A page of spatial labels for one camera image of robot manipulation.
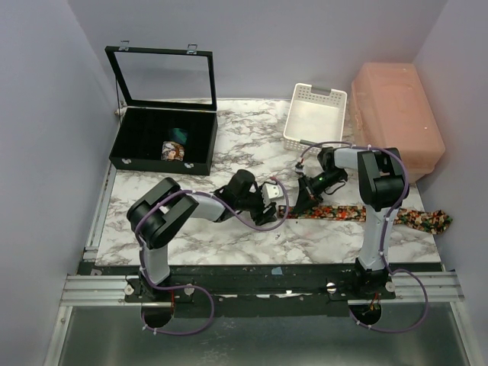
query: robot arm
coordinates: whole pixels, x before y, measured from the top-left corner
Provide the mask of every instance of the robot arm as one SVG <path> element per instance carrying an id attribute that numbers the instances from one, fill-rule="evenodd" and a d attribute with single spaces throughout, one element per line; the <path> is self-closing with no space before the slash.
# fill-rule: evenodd
<path id="1" fill-rule="evenodd" d="M 388 149 L 400 156 L 397 149 Z M 382 255 L 387 257 L 388 238 L 393 221 L 385 227 L 387 212 L 403 192 L 405 182 L 400 164 L 383 152 L 352 148 L 322 149 L 317 156 L 323 172 L 314 178 L 303 173 L 299 177 L 299 196 L 294 208 L 301 212 L 322 202 L 322 193 L 339 181 L 347 180 L 345 169 L 358 171 L 359 191 L 366 211 L 364 242 L 356 259 L 352 284 L 357 293 L 374 293 L 388 279 Z M 255 177 L 246 170 L 239 170 L 229 184 L 216 190 L 213 195 L 225 202 L 234 211 L 248 211 L 256 225 L 275 221 L 276 204 L 270 203 L 264 189 L 258 187 Z M 166 178 L 138 200 L 128 211 L 127 219 L 133 231 L 158 202 L 181 188 L 173 179 Z M 392 211 L 395 217 L 397 210 Z M 170 273 L 168 266 L 168 243 L 175 237 L 190 217 L 222 222 L 233 216 L 220 202 L 210 197 L 186 191 L 165 206 L 165 212 L 157 210 L 142 225 L 140 235 L 144 240 L 144 263 L 146 273 L 154 284 L 160 284 Z"/>
<path id="2" fill-rule="evenodd" d="M 241 169 L 228 185 L 216 190 L 213 195 L 234 211 L 250 212 L 255 225 L 260 226 L 276 221 L 276 203 L 270 202 L 267 197 L 267 184 L 259 187 L 254 175 Z M 159 202 L 179 191 L 181 188 L 174 179 L 165 178 L 141 197 L 127 212 L 132 231 L 136 231 L 139 222 Z M 154 284 L 160 284 L 169 276 L 168 244 L 190 217 L 212 222 L 223 222 L 233 217 L 220 202 L 190 191 L 181 192 L 170 199 L 163 210 L 150 215 L 140 229 L 144 241 L 143 262 L 148 279 Z"/>
<path id="3" fill-rule="evenodd" d="M 400 157 L 397 149 L 387 150 Z M 357 292 L 374 292 L 384 286 L 388 278 L 381 253 L 387 258 L 393 220 L 387 221 L 386 228 L 384 221 L 403 192 L 402 168 L 389 155 L 364 149 L 327 147 L 317 158 L 323 172 L 314 178 L 305 176 L 301 162 L 297 164 L 300 193 L 294 212 L 302 212 L 322 202 L 321 194 L 327 188 L 347 180 L 345 169 L 358 171 L 359 193 L 366 207 L 366 226 L 363 246 L 355 263 L 353 284 Z M 397 209 L 392 210 L 390 216 L 396 217 L 397 212 Z"/>

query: pink plastic container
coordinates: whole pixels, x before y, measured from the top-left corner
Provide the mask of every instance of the pink plastic container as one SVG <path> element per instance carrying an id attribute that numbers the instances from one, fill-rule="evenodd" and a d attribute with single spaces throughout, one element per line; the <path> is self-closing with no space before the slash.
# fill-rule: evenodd
<path id="1" fill-rule="evenodd" d="M 434 170 L 445 146 L 414 65 L 364 64 L 349 108 L 356 144 L 398 148 L 410 183 Z"/>

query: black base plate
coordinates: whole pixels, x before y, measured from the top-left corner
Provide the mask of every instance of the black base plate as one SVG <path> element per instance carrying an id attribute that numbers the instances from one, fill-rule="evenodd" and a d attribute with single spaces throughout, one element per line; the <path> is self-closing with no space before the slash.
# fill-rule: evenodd
<path id="1" fill-rule="evenodd" d="M 354 265 L 176 265 L 162 285 L 196 284 L 207 289 L 215 303 L 215 316 L 348 316 L 347 300 L 370 300 L 358 297 L 349 286 Z M 392 269 L 441 271 L 439 263 L 392 264 Z M 95 267 L 82 262 L 79 275 L 138 275 L 138 267 Z M 171 293 L 151 292 L 144 280 L 129 279 L 134 293 L 128 303 L 170 302 Z M 332 282 L 337 290 L 327 292 Z M 209 300 L 201 291 L 186 294 L 175 291 L 177 317 L 205 317 L 210 312 Z M 381 291 L 381 299 L 394 294 Z"/>

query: metal floor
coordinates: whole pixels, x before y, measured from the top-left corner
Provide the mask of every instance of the metal floor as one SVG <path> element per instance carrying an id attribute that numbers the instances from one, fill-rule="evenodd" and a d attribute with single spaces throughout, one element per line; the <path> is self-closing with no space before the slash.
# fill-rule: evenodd
<path id="1" fill-rule="evenodd" d="M 378 325 L 414 323 L 422 304 L 384 304 Z M 175 319 L 186 330 L 202 319 Z M 425 323 L 412 332 L 384 335 L 350 318 L 299 316 L 217 318 L 193 336 L 154 336 L 142 331 L 140 310 L 126 307 L 75 308 L 61 365 L 77 366 L 315 366 L 469 365 L 449 303 L 434 303 Z"/>

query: black jewelry box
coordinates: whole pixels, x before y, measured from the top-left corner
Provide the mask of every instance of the black jewelry box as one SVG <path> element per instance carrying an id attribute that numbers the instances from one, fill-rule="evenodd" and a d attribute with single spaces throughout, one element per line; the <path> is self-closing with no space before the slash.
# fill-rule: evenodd
<path id="1" fill-rule="evenodd" d="M 110 154 L 115 168 L 209 175 L 217 135 L 212 52 L 196 45 L 168 50 L 123 44 L 105 52 L 127 103 Z M 148 98 L 153 93 L 157 98 Z M 174 128 L 187 134 L 185 155 L 182 161 L 162 160 L 163 144 L 172 141 Z"/>

